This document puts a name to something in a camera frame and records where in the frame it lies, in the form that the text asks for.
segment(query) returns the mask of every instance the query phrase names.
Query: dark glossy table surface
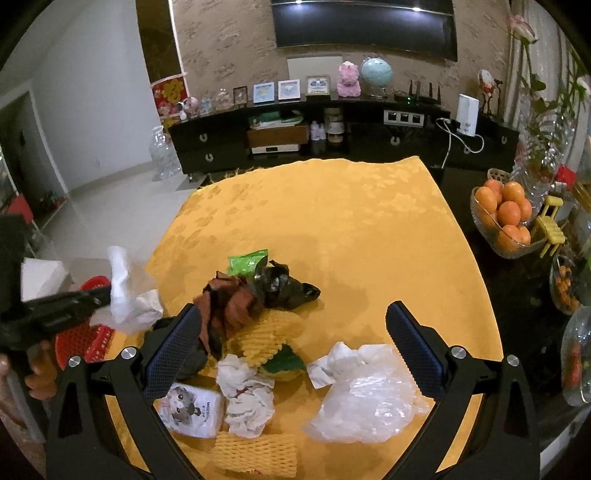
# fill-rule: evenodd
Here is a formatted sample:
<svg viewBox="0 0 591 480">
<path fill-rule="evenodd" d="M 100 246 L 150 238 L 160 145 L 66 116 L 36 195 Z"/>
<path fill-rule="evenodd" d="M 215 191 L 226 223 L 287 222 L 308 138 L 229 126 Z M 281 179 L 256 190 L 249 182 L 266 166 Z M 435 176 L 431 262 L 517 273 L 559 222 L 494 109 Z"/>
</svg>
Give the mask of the dark glossy table surface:
<svg viewBox="0 0 591 480">
<path fill-rule="evenodd" d="M 470 192 L 486 181 L 484 171 L 446 168 L 440 184 L 476 258 L 501 334 L 503 352 L 522 362 L 538 418 L 540 449 L 546 448 L 574 419 L 560 386 L 560 344 L 569 317 L 550 297 L 550 264 L 534 252 L 517 260 L 496 255 L 476 229 Z"/>
</svg>

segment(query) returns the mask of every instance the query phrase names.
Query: white modem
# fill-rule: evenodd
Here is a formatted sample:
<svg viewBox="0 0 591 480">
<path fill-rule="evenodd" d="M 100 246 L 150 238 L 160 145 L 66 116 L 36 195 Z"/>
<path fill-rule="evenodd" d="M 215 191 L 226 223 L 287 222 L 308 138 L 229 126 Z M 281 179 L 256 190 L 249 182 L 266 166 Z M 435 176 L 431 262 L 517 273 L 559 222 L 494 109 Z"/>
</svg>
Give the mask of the white modem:
<svg viewBox="0 0 591 480">
<path fill-rule="evenodd" d="M 480 102 L 477 99 L 460 94 L 457 103 L 456 121 L 460 124 L 457 131 L 462 135 L 474 137 L 476 135 L 476 123 L 478 121 L 478 109 Z"/>
</svg>

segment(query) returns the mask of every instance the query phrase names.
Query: photo frame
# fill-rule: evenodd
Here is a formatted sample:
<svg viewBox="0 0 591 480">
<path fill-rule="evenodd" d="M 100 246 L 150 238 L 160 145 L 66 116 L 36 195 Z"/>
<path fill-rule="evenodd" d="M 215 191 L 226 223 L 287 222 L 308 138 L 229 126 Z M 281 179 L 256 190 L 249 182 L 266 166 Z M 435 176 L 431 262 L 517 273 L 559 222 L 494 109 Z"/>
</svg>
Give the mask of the photo frame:
<svg viewBox="0 0 591 480">
<path fill-rule="evenodd" d="M 279 100 L 299 100 L 300 95 L 300 79 L 277 82 L 277 98 Z"/>
<path fill-rule="evenodd" d="M 306 79 L 306 96 L 330 95 L 330 75 L 315 75 Z"/>
<path fill-rule="evenodd" d="M 234 105 L 242 106 L 248 103 L 248 87 L 236 87 L 232 91 L 234 95 Z"/>
<path fill-rule="evenodd" d="M 252 103 L 275 101 L 275 82 L 258 83 L 252 88 Z"/>
</svg>

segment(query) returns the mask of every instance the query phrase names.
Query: red plastic basket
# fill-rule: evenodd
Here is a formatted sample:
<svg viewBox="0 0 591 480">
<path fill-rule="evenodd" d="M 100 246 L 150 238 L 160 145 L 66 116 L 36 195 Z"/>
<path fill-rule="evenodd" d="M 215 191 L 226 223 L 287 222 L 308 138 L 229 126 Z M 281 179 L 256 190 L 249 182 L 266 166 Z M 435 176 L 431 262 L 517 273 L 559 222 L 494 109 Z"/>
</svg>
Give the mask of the red plastic basket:
<svg viewBox="0 0 591 480">
<path fill-rule="evenodd" d="M 91 278 L 80 289 L 92 290 L 110 284 L 109 279 L 101 275 Z M 56 360 L 62 370 L 74 355 L 83 356 L 87 363 L 100 362 L 105 357 L 113 329 L 104 325 L 90 327 L 89 323 L 90 319 L 56 335 Z"/>
</svg>

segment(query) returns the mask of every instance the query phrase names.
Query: silver screw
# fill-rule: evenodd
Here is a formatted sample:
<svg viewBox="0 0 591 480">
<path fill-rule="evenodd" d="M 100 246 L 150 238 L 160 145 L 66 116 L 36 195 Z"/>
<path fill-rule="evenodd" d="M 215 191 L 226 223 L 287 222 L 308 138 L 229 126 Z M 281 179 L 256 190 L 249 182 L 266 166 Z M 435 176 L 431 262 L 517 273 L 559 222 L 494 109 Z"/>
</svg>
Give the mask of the silver screw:
<svg viewBox="0 0 591 480">
<path fill-rule="evenodd" d="M 452 355 L 460 360 L 466 358 L 466 351 L 461 346 L 455 346 L 452 348 Z"/>
<path fill-rule="evenodd" d="M 80 362 L 82 362 L 82 358 L 80 358 L 78 355 L 74 355 L 68 360 L 68 365 L 70 365 L 70 367 L 77 367 L 80 365 Z"/>
<path fill-rule="evenodd" d="M 135 357 L 136 353 L 138 353 L 137 348 L 134 346 L 129 346 L 129 347 L 123 349 L 123 351 L 121 352 L 121 356 L 125 360 L 129 360 L 130 358 Z"/>
<path fill-rule="evenodd" d="M 507 363 L 512 367 L 517 367 L 519 365 L 519 359 L 515 355 L 509 355 L 507 357 Z"/>
</svg>

